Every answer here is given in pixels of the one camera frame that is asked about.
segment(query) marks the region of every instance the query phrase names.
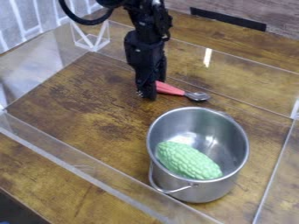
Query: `clear acrylic enclosure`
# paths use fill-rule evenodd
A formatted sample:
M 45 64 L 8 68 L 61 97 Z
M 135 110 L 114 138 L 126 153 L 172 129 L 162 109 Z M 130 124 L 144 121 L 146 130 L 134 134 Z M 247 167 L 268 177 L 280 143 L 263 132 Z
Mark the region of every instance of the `clear acrylic enclosure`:
M 108 21 L 77 28 L 65 24 L 0 58 L 0 133 L 162 222 L 292 223 L 299 74 L 172 39 L 167 82 L 211 99 L 196 104 L 160 94 L 150 103 L 136 97 L 126 63 L 132 27 Z M 148 127 L 162 113 L 188 106 L 230 114 L 250 141 L 231 193 L 207 204 L 182 203 L 147 180 Z

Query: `stainless steel pot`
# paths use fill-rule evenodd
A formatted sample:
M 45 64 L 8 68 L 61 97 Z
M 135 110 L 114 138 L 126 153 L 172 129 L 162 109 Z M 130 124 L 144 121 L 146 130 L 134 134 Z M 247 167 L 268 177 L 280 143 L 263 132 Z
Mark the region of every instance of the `stainless steel pot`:
M 166 169 L 155 152 L 164 141 L 188 144 L 218 163 L 223 177 L 195 180 Z M 207 108 L 178 108 L 163 114 L 147 133 L 147 150 L 152 159 L 150 182 L 162 193 L 192 203 L 223 197 L 235 185 L 239 170 L 248 160 L 248 137 L 235 120 Z

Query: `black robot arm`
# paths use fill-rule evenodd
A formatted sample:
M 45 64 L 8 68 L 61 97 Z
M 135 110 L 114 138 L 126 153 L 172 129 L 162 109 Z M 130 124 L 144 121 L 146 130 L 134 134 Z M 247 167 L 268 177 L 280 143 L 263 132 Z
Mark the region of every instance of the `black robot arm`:
M 135 30 L 126 35 L 126 59 L 135 69 L 136 92 L 143 98 L 155 100 L 155 81 L 166 80 L 167 58 L 164 56 L 164 42 L 170 40 L 172 17 L 164 7 L 164 0 L 98 0 L 108 8 L 107 14 L 95 20 L 77 17 L 69 10 L 65 0 L 60 6 L 69 18 L 83 25 L 103 23 L 111 16 L 114 9 L 124 6 Z

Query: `bitter melon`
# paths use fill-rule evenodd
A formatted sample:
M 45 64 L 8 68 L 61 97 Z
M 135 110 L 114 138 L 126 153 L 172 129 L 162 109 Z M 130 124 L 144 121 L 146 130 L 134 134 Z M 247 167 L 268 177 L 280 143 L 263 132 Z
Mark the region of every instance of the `bitter melon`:
M 219 165 L 184 143 L 159 143 L 156 156 L 171 172 L 188 179 L 216 179 L 223 176 Z

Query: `spoon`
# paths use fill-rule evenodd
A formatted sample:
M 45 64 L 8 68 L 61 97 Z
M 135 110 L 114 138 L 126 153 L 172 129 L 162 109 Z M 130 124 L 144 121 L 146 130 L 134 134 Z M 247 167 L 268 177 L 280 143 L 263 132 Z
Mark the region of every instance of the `spoon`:
M 155 85 L 156 85 L 156 92 L 160 94 L 182 95 L 195 102 L 203 102 L 211 98 L 211 96 L 206 93 L 186 92 L 184 90 L 171 86 L 170 84 L 160 82 L 159 80 L 155 82 Z

